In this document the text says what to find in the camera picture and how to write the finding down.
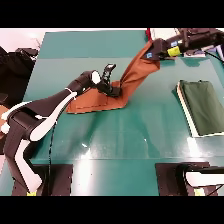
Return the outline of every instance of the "cable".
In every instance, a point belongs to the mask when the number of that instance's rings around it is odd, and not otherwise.
[[[207,51],[204,51],[204,53],[205,53],[205,54],[209,54],[209,55],[211,55],[212,57],[217,58],[219,61],[221,61],[222,63],[224,63],[224,61],[223,61],[222,59],[216,57],[214,54],[211,54],[211,53],[209,53],[209,52],[207,52]]]
[[[49,164],[48,164],[48,196],[50,196],[50,175],[51,175],[51,149],[52,149],[52,146],[53,146],[53,140],[54,140],[54,130],[55,130],[55,127],[57,125],[57,121],[55,122],[54,126],[53,126],[53,129],[52,129],[52,133],[51,133],[51,141],[50,141],[50,146],[49,146],[49,151],[48,151],[48,154],[49,154]]]
[[[210,196],[212,194],[214,194],[216,191],[218,191],[221,187],[223,187],[224,184],[221,184],[218,188],[216,188],[214,191],[212,191],[211,193],[209,193],[208,195],[206,196]]]

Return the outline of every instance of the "teal tabletop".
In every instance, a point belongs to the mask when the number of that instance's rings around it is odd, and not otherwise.
[[[108,63],[120,79],[145,44],[144,31],[47,33],[24,101],[65,88],[83,71],[102,73]],[[179,80],[210,81],[224,105],[224,71],[211,57],[161,62],[123,109],[63,113],[55,129],[52,163],[73,164],[71,195],[158,195],[155,163],[208,161],[224,166],[224,136],[193,139],[177,99]],[[51,132],[40,141],[34,164],[48,164]],[[13,180],[4,164],[0,195],[11,195]]]

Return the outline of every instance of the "dark green folded towel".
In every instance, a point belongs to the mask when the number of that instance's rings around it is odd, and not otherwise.
[[[224,132],[224,109],[208,81],[180,81],[180,90],[199,136]]]

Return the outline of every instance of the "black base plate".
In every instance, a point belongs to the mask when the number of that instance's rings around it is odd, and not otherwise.
[[[156,163],[156,175],[158,181],[159,195],[160,196],[182,196],[177,185],[175,176],[176,167],[183,163]],[[187,162],[187,164],[197,165],[201,168],[210,167],[208,162]],[[187,185],[188,196],[195,196],[194,188]],[[208,195],[216,189],[215,186],[203,187],[205,195]]]
[[[41,167],[48,173],[48,165],[34,165],[35,168]],[[50,178],[50,196],[70,196],[71,182],[72,182],[73,165],[67,164],[53,164],[51,165]],[[43,196],[43,189],[46,188],[43,183],[37,190],[37,196]],[[14,183],[12,196],[26,196],[26,189],[17,181]]]

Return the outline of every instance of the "yellow label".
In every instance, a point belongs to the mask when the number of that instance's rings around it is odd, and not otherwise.
[[[37,196],[37,192],[26,193],[26,196]]]
[[[173,47],[168,50],[168,54],[170,57],[174,57],[180,54],[180,48],[178,46]]]
[[[205,196],[205,191],[203,188],[194,189],[195,196]]]

